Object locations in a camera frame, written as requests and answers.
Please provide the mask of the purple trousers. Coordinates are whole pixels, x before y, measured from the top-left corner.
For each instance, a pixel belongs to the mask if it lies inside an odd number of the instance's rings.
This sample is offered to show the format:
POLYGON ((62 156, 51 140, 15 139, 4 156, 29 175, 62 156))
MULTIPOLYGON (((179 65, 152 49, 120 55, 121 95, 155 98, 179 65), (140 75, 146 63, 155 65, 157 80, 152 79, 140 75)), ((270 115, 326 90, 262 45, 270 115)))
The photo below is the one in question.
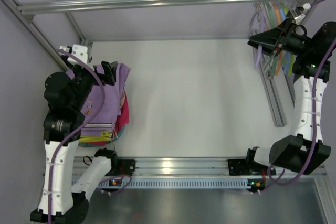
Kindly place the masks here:
POLYGON ((114 130, 117 116, 121 114, 121 93, 124 90, 130 70, 127 65, 118 63, 116 84, 114 86, 104 86, 104 104, 94 119, 81 129, 81 135, 94 135, 95 132, 100 130, 114 130))

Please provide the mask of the purple clothes hanger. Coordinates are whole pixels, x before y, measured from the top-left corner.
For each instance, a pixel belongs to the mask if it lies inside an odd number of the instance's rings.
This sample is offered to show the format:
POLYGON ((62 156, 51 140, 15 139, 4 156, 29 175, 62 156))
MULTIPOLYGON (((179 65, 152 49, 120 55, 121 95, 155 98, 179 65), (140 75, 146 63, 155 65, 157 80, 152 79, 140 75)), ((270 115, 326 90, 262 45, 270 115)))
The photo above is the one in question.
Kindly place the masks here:
MULTIPOLYGON (((266 28, 266 12, 265 9, 261 7, 261 4, 267 0, 263 0, 260 2, 256 2, 254 4, 255 13, 253 14, 250 22, 249 22, 249 37, 253 35, 257 35, 261 32, 265 31, 266 28)), ((262 46, 257 45, 256 48, 253 49, 253 56, 254 56, 254 69, 260 64, 262 55, 262 46)))

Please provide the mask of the yellow trousers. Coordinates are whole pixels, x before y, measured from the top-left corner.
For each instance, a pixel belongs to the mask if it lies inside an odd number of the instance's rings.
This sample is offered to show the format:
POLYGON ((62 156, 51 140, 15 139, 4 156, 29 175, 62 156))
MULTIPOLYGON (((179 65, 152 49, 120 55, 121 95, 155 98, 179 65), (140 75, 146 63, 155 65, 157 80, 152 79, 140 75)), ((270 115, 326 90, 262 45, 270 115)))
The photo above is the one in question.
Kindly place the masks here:
POLYGON ((81 136, 80 143, 98 143, 98 142, 110 142, 114 137, 114 131, 97 131, 95 135, 81 136))

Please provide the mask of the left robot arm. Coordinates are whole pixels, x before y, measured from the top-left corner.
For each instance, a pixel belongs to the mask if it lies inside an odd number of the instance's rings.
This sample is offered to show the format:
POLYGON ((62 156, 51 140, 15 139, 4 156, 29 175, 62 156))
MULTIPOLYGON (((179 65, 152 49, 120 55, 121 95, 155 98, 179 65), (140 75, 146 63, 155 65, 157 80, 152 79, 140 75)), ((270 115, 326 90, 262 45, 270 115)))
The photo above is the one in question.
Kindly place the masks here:
POLYGON ((104 86, 114 86, 117 80, 117 62, 101 63, 103 72, 81 62, 72 67, 74 77, 65 72, 55 72, 45 81, 44 98, 49 111, 44 120, 44 147, 46 167, 43 193, 30 220, 37 223, 83 223, 90 199, 103 177, 111 171, 117 155, 114 151, 101 150, 80 179, 72 182, 76 149, 81 129, 96 115, 89 118, 82 108, 92 88, 101 91, 102 108, 104 86))

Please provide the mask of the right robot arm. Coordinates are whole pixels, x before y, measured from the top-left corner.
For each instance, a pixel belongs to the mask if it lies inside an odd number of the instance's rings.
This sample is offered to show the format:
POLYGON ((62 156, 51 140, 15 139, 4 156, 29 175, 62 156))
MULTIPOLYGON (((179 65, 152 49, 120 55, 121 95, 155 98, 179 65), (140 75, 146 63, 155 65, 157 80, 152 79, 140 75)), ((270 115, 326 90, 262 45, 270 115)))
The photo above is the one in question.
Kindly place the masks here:
POLYGON ((331 154, 323 143, 321 110, 330 78, 330 57, 335 50, 335 22, 326 22, 313 37, 296 33, 298 24, 287 17, 277 27, 250 37, 248 44, 262 46, 263 53, 274 56, 286 51, 296 56, 292 66, 295 103, 288 136, 270 148, 253 147, 247 162, 268 168, 276 166, 309 175, 331 154))

